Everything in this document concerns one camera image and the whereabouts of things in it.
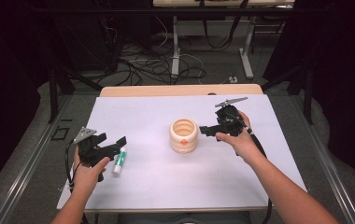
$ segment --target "black cloth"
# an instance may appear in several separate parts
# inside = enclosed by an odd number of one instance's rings
[[[328,148],[355,168],[355,1],[297,0],[295,6],[333,6],[335,11],[289,18],[263,77],[276,80],[311,59],[313,96],[330,124]]]
[[[16,13],[0,1],[0,171],[36,113],[37,88],[48,80]]]

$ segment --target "green marker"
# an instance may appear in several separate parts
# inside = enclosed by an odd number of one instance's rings
[[[125,161],[126,154],[127,154],[127,149],[125,147],[122,147],[120,149],[120,154],[116,159],[116,163],[114,163],[114,167],[113,167],[113,174],[114,175],[120,174],[122,165],[124,164],[124,161]]]

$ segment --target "white paper sheet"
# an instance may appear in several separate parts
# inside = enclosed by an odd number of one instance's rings
[[[247,96],[235,103],[250,118],[251,127],[268,159],[302,189],[303,179],[293,160],[274,110],[266,95],[212,95],[164,97],[99,97],[87,128],[106,133],[108,146],[127,138],[127,156],[121,175],[98,183],[88,210],[195,210],[259,208],[268,197],[256,175],[227,144],[199,134],[197,148],[179,154],[169,146],[169,126],[188,118],[198,126],[217,125],[216,104]],[[57,205],[69,197],[67,187]]]

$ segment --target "ring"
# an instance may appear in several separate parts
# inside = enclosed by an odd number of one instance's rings
[[[176,152],[192,152],[198,143],[198,127],[190,119],[177,119],[169,128],[169,140]]]

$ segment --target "table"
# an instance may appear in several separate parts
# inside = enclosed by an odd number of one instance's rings
[[[231,1],[205,1],[206,7],[239,7],[242,1],[231,0]],[[195,0],[153,0],[153,5],[155,7],[199,7],[198,1]],[[286,6],[293,5],[294,0],[249,0],[248,7],[269,7],[269,6]],[[245,37],[244,47],[239,49],[241,56],[241,61],[244,66],[245,75],[247,78],[253,78],[253,72],[250,67],[248,52],[251,38],[253,36],[254,25],[256,22],[256,17],[251,17],[248,22],[248,27],[244,32],[240,32]],[[230,21],[208,21],[209,25],[216,25],[220,31],[221,27],[225,27],[226,24],[230,25]],[[172,77],[178,77],[178,65],[179,65],[179,54],[180,49],[178,47],[178,36],[179,35],[198,35],[199,31],[202,31],[204,34],[203,28],[201,29],[202,23],[197,23],[198,25],[192,26],[187,21],[179,22],[177,17],[174,16],[173,19],[174,27],[174,56],[172,61]]]
[[[260,86],[109,87],[97,98],[87,128],[107,134],[101,147],[114,144],[125,135],[128,152],[119,177],[111,173],[114,162],[108,165],[105,180],[96,186],[86,212],[264,209],[268,197],[263,187],[229,145],[200,134],[197,149],[191,153],[179,154],[169,146],[168,128],[175,119],[186,117],[199,126],[215,125],[215,104],[243,95],[248,100],[235,106],[249,115],[269,160],[305,189]],[[69,195],[66,186],[58,209]]]

